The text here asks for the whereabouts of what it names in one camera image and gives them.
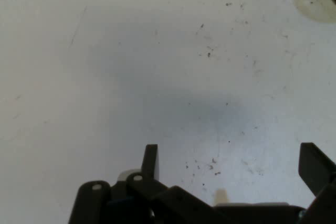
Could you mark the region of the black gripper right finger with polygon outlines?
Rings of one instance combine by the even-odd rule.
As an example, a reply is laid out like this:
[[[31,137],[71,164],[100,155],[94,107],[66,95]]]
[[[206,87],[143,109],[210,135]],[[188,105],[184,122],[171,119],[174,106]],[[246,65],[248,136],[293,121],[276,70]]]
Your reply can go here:
[[[335,224],[335,163],[313,143],[301,143],[299,175],[315,199],[300,223]]]

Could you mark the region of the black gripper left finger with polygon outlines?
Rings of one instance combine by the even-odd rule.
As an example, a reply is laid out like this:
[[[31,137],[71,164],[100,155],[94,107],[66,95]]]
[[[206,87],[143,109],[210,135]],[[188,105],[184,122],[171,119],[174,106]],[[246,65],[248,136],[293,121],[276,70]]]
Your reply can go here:
[[[69,223],[217,223],[211,206],[155,179],[157,145],[147,145],[140,171],[113,186],[102,180],[79,187]]]

